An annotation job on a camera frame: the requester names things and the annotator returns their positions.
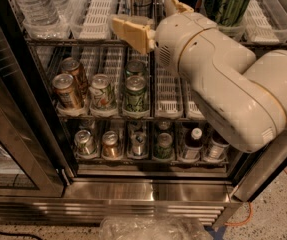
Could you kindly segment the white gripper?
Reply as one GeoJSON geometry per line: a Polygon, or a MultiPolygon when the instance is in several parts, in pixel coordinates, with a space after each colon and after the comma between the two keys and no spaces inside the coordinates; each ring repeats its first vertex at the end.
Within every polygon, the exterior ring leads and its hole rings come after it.
{"type": "Polygon", "coordinates": [[[154,20],[145,16],[112,14],[108,24],[140,54],[154,50],[157,64],[173,76],[218,76],[213,64],[216,24],[179,0],[164,0],[164,8],[167,17],[156,31],[154,20]]]}

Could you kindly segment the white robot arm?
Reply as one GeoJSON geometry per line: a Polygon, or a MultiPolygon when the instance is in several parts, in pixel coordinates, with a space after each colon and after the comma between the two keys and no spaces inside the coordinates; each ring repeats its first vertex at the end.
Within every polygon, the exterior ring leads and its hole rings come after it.
{"type": "Polygon", "coordinates": [[[287,50],[261,58],[222,33],[217,24],[177,0],[152,20],[109,16],[109,27],[141,54],[186,79],[195,103],[212,127],[236,149],[252,153],[287,130],[287,50]]]}

